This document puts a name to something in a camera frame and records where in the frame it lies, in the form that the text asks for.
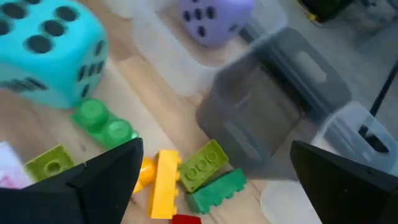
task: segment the building block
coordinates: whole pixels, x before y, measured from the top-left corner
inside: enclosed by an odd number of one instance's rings
[[[129,122],[110,112],[100,100],[84,101],[71,120],[107,150],[139,137]]]
[[[194,192],[227,162],[228,156],[215,140],[211,140],[180,165],[180,182],[187,192]]]
[[[191,211],[207,214],[212,205],[221,205],[224,199],[231,198],[235,192],[243,190],[246,178],[241,169],[235,169],[212,183],[202,187],[195,193],[185,196]]]
[[[32,179],[38,182],[74,166],[64,147],[59,145],[27,162],[24,167]]]
[[[154,161],[148,157],[144,157],[139,171],[139,177],[134,188],[133,194],[144,189],[145,186],[155,181],[156,166]]]
[[[190,215],[174,215],[170,224],[201,224],[199,217]]]
[[[155,157],[156,178],[148,202],[148,216],[156,219],[172,219],[177,213],[174,205],[178,196],[176,181],[180,179],[177,167],[181,158],[177,151],[160,150]]]

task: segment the gray bin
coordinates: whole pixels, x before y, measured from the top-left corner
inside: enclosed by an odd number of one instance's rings
[[[320,71],[321,80],[312,76]],[[300,33],[286,29],[220,71],[197,120],[233,166],[261,178],[301,117],[320,123],[350,100],[333,67]]]

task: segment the dark green building block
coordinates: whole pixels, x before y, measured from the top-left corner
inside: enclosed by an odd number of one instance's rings
[[[63,146],[59,145],[27,162],[24,168],[35,182],[39,182],[74,166]]]
[[[185,200],[191,211],[207,214],[212,205],[219,206],[224,199],[229,199],[235,192],[243,190],[245,183],[242,170],[232,170],[195,193],[187,194]]]
[[[215,140],[211,140],[178,167],[180,182],[187,192],[194,192],[227,162],[228,156]]]
[[[110,112],[100,100],[84,101],[71,119],[107,150],[139,137],[129,122]]]

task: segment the dice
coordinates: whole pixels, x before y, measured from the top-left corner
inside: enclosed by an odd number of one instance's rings
[[[0,89],[55,108],[89,96],[103,76],[106,32],[70,0],[0,0]]]
[[[208,47],[224,45],[247,23],[254,0],[180,0],[189,34]]]

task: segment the red building block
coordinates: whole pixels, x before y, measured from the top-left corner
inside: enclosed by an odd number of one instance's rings
[[[174,215],[170,224],[201,224],[199,217],[190,215]]]

